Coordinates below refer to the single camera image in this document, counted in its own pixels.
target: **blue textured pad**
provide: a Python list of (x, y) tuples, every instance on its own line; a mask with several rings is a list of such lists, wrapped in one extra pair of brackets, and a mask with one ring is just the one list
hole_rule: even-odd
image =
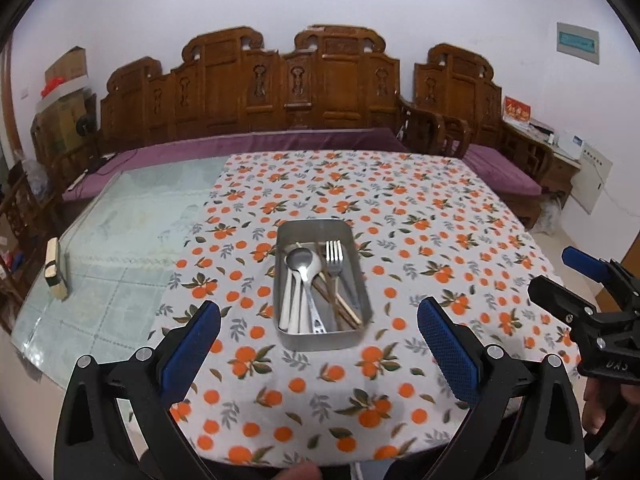
[(479, 399), (478, 368), (430, 298), (422, 300), (418, 307), (418, 329), (453, 394), (458, 400), (475, 406)]
[(575, 247), (569, 246), (562, 251), (562, 262), (567, 267), (571, 267), (587, 278), (591, 278), (594, 282), (607, 283), (609, 281), (607, 265)]
[(220, 309), (212, 301), (205, 301), (204, 312), (182, 338), (174, 354), (162, 369), (160, 401), (171, 406), (184, 400), (193, 379), (202, 366), (211, 345), (220, 333)]

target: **fork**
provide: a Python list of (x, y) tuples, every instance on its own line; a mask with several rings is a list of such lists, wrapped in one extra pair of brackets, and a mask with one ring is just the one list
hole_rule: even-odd
[[(326, 270), (329, 276), (334, 281), (333, 296), (335, 298), (336, 296), (338, 296), (338, 279), (342, 274), (342, 267), (343, 267), (343, 261), (344, 261), (344, 257), (342, 256), (342, 243), (340, 242), (340, 240), (330, 240), (326, 243), (325, 250), (326, 250)], [(344, 284), (344, 289), (347, 291), (347, 294), (349, 295), (351, 304), (357, 307), (358, 302), (356, 300), (356, 297), (353, 294), (353, 291), (351, 290), (351, 287), (349, 286), (349, 283), (347, 283), (347, 280), (345, 280), (344, 278), (342, 279), (342, 283)]]

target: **finger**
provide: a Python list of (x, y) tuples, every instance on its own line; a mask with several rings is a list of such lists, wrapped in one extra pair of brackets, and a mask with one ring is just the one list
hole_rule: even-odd
[(622, 384), (620, 386), (622, 396), (625, 397), (626, 402), (629, 404), (640, 404), (640, 386), (630, 386), (629, 384)]
[(584, 387), (584, 395), (582, 400), (596, 400), (600, 391), (600, 381), (590, 377), (587, 379), (587, 385)]
[(283, 471), (273, 480), (322, 480), (322, 473), (316, 464), (305, 462)]
[(589, 433), (598, 433), (604, 424), (606, 416), (606, 410), (597, 399), (587, 400), (582, 410), (582, 427)]

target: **silver screw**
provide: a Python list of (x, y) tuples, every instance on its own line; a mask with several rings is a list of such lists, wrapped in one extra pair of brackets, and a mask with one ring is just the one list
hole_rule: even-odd
[(145, 346), (136, 352), (136, 359), (138, 361), (146, 361), (153, 355), (153, 353), (154, 352), (151, 348)]
[(492, 357), (493, 359), (500, 359), (504, 355), (504, 350), (497, 345), (489, 346), (489, 348), (486, 349), (486, 352), (489, 357)]
[(552, 365), (553, 368), (558, 368), (562, 365), (562, 360), (556, 354), (551, 354), (547, 361), (549, 361), (549, 364)]
[(76, 364), (80, 368), (87, 368), (88, 365), (91, 364), (91, 356), (83, 355), (81, 358), (78, 359), (78, 362)]

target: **rectangular metal container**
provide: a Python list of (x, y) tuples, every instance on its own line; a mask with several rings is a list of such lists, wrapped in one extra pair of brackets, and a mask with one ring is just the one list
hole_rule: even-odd
[[(344, 256), (344, 267), (341, 279), (346, 280), (351, 290), (356, 295), (360, 309), (353, 306), (354, 311), (362, 320), (362, 325), (356, 330), (347, 327), (339, 332), (336, 330), (334, 316), (331, 306), (314, 289), (313, 295), (316, 307), (327, 330), (326, 334), (289, 334), (280, 330), (278, 322), (280, 320), (280, 309), (284, 295), (286, 281), (286, 249), (296, 243), (316, 252), (315, 242), (319, 242), (322, 247), (328, 240), (340, 240)], [(348, 301), (348, 295), (340, 284), (340, 295)], [(276, 238), (276, 265), (273, 287), (273, 321), (278, 332), (278, 337), (282, 345), (298, 352), (311, 352), (320, 350), (339, 350), (356, 346), (364, 337), (365, 331), (371, 321), (372, 310), (369, 303), (369, 296), (365, 288), (360, 260), (356, 248), (351, 227), (343, 220), (336, 219), (315, 219), (315, 220), (292, 220), (285, 222), (278, 227)]]

